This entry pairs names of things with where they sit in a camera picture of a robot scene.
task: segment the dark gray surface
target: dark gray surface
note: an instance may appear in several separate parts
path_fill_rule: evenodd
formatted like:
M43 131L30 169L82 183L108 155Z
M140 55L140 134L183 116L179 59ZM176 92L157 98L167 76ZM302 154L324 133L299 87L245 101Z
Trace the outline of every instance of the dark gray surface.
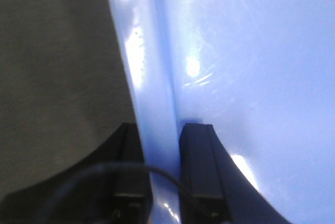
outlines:
M0 0L0 199L134 121L107 0Z

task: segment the glossy blue surface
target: glossy blue surface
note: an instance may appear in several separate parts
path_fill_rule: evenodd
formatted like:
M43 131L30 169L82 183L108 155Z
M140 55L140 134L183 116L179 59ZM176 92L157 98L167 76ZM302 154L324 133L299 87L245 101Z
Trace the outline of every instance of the glossy blue surface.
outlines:
M146 159L176 176L184 122L213 124L292 223L335 222L335 0L111 0ZM179 223L154 178L155 223Z

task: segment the black cable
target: black cable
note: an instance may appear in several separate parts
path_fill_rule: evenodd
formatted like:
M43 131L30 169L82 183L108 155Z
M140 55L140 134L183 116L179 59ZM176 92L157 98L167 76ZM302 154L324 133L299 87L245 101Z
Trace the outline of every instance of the black cable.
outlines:
M210 211L205 205L199 202L178 180L176 180L169 173L159 169L155 166L145 165L135 162L106 162L86 167L71 176L65 183L63 183L46 202L39 208L33 218L33 224L44 224L50 214L55 210L59 202L83 179L96 175L103 175L111 172L154 172L168 179L174 184L181 194L193 205L193 207L203 215L214 218L217 216L216 212Z

